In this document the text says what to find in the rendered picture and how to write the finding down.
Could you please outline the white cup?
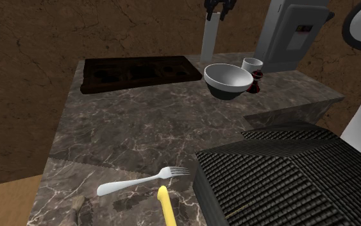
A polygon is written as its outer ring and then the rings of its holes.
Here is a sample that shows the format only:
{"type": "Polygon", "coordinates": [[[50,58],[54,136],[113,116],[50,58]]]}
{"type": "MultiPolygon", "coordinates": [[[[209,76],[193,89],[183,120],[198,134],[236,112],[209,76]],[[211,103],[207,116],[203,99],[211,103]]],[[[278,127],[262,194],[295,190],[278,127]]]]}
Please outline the white cup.
{"type": "Polygon", "coordinates": [[[263,62],[256,58],[244,58],[242,62],[242,69],[245,69],[249,73],[254,71],[261,70],[263,62]]]}

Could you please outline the white bowl with black base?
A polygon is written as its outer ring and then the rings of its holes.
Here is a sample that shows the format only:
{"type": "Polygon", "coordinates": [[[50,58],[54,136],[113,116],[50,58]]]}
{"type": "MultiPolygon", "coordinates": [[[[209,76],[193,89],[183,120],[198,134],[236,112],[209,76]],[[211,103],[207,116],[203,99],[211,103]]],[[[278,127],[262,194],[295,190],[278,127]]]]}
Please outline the white bowl with black base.
{"type": "Polygon", "coordinates": [[[210,94],[220,100],[233,100],[253,83],[251,73],[231,64],[210,64],[204,68],[210,94]]]}

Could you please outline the grey appliance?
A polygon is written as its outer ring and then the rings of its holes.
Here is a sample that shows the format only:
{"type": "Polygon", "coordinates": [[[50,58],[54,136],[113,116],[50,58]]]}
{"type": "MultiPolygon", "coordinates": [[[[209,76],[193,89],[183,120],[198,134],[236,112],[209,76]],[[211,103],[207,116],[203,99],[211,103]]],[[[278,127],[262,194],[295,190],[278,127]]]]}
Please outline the grey appliance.
{"type": "Polygon", "coordinates": [[[254,53],[263,62],[263,73],[297,68],[329,16],[328,3],[271,0],[254,53]]]}

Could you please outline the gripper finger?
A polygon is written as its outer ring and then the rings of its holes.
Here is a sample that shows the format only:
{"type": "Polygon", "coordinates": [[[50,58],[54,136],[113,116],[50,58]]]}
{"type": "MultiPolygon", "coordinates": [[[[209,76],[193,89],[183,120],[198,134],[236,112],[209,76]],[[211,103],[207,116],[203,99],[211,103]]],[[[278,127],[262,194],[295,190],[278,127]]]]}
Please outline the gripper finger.
{"type": "Polygon", "coordinates": [[[237,0],[219,0],[220,3],[222,3],[222,10],[220,14],[220,20],[223,21],[226,14],[233,10],[237,0]]]}
{"type": "Polygon", "coordinates": [[[219,0],[204,0],[204,7],[206,8],[206,19],[210,21],[214,8],[219,4],[219,0]]]}

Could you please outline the dark patterned robot stand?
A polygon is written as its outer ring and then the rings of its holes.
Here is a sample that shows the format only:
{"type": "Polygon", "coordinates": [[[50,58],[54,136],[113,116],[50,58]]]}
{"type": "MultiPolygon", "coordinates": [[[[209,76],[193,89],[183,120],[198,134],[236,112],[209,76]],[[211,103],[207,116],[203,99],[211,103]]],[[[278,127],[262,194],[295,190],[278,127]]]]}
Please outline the dark patterned robot stand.
{"type": "Polygon", "coordinates": [[[193,190],[207,226],[361,226],[361,153],[293,121],[197,152],[193,190]]]}

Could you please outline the red and black grinder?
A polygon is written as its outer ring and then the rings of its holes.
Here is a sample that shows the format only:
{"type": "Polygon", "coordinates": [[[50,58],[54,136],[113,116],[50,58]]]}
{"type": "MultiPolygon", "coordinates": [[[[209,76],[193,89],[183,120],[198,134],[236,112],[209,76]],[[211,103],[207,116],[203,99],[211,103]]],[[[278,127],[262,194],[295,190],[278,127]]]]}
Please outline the red and black grinder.
{"type": "Polygon", "coordinates": [[[251,73],[251,75],[253,77],[253,83],[246,91],[251,94],[256,94],[256,93],[260,92],[260,87],[259,87],[258,82],[263,77],[263,73],[261,72],[261,70],[256,70],[256,71],[253,71],[251,73]]]}

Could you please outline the dark cooktop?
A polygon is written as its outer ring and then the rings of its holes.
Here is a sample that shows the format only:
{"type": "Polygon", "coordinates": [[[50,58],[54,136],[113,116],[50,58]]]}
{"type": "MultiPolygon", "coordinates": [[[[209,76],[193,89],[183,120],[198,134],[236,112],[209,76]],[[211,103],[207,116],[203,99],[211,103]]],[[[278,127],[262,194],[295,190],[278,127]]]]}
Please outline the dark cooktop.
{"type": "Polygon", "coordinates": [[[152,85],[191,82],[203,75],[185,56],[88,58],[82,94],[97,94],[152,85]]]}

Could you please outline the silver fork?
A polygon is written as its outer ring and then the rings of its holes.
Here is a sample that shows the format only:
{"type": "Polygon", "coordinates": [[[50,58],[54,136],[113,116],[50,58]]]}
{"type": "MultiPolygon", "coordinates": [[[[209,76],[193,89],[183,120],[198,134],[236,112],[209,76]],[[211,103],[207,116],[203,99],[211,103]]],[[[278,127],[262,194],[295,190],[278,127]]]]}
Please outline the silver fork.
{"type": "Polygon", "coordinates": [[[155,180],[158,178],[167,179],[167,178],[171,178],[171,177],[177,177],[177,176],[183,176],[183,175],[189,175],[189,174],[190,174],[190,171],[185,167],[167,166],[167,167],[162,168],[158,174],[151,176],[151,177],[101,184],[100,186],[98,186],[98,188],[96,190],[96,194],[97,194],[97,196],[104,196],[104,195],[113,193],[115,191],[130,187],[130,186],[134,186],[137,184],[141,184],[144,182],[148,182],[151,180],[155,180]]]}

